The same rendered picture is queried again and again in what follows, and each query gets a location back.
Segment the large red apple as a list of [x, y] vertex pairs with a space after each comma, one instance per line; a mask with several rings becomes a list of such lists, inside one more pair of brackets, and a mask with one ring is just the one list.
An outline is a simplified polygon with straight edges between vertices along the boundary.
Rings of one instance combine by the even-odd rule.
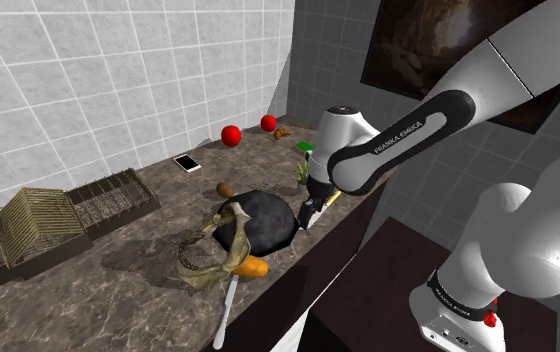
[[235, 147], [241, 141], [241, 131], [235, 125], [225, 126], [221, 131], [221, 140], [228, 147]]

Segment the white tablet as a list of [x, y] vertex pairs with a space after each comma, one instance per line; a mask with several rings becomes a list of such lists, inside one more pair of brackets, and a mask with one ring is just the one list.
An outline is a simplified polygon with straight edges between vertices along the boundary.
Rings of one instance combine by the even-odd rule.
[[173, 161], [187, 173], [191, 173], [201, 168], [201, 165], [187, 154], [176, 156], [173, 158]]

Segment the yellow-handled white knife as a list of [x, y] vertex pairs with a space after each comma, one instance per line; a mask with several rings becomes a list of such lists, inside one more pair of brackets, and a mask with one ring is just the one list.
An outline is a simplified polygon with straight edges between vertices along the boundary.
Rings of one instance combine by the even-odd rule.
[[337, 190], [332, 196], [330, 196], [324, 203], [320, 211], [315, 211], [311, 216], [307, 229], [310, 229], [319, 218], [326, 212], [326, 210], [331, 206], [331, 204], [342, 194], [340, 190]]

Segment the tan wooden dish rack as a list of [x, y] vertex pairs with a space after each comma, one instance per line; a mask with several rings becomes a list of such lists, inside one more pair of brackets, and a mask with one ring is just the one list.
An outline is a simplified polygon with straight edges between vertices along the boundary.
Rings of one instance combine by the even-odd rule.
[[22, 188], [0, 209], [0, 286], [33, 278], [91, 247], [64, 191]]

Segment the orange bread loaf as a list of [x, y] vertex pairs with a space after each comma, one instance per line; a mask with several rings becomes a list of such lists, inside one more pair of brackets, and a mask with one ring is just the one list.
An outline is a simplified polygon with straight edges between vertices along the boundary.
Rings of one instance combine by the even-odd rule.
[[249, 255], [232, 273], [246, 278], [262, 278], [268, 270], [268, 264], [263, 259]]

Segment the black round pan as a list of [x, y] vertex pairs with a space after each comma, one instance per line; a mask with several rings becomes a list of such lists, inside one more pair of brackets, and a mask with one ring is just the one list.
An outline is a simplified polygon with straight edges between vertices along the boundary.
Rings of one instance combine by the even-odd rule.
[[217, 213], [231, 202], [238, 202], [251, 217], [245, 224], [245, 233], [252, 256], [264, 257], [288, 247], [300, 227], [288, 203], [275, 194], [260, 190], [245, 192], [226, 200]]

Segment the dark framed wall picture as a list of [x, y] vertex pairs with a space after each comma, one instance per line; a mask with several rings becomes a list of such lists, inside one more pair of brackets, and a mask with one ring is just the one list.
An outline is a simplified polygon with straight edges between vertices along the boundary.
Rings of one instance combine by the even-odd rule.
[[483, 39], [546, 0], [381, 0], [361, 81], [422, 100]]

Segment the beige bone-shaped figure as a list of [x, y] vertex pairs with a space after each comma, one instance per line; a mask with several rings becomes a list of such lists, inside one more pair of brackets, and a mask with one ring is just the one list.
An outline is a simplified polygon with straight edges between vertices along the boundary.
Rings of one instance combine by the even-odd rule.
[[[250, 219], [251, 217], [242, 209], [238, 202], [226, 204], [203, 227], [187, 236], [179, 244], [178, 262], [176, 263], [177, 277], [196, 290], [209, 290], [218, 282], [225, 280], [250, 254], [251, 245], [245, 232], [245, 225]], [[229, 223], [235, 225], [236, 231], [229, 247], [227, 258], [221, 265], [200, 268], [183, 257], [183, 253], [189, 246], [210, 236], [219, 226]]]

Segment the small potted plant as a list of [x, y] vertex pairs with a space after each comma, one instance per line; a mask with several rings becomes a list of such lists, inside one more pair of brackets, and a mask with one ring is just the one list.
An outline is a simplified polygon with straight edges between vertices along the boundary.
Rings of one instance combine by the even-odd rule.
[[297, 190], [299, 194], [307, 193], [307, 181], [309, 177], [308, 173], [308, 162], [298, 163], [296, 169], [294, 170], [295, 179], [297, 182]]

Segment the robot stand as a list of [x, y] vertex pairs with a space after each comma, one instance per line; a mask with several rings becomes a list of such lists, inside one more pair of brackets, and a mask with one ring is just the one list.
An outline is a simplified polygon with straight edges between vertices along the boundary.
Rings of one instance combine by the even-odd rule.
[[388, 218], [310, 308], [297, 352], [444, 352], [445, 340], [462, 352], [480, 346], [453, 326], [431, 325], [423, 337], [409, 305], [450, 251]]

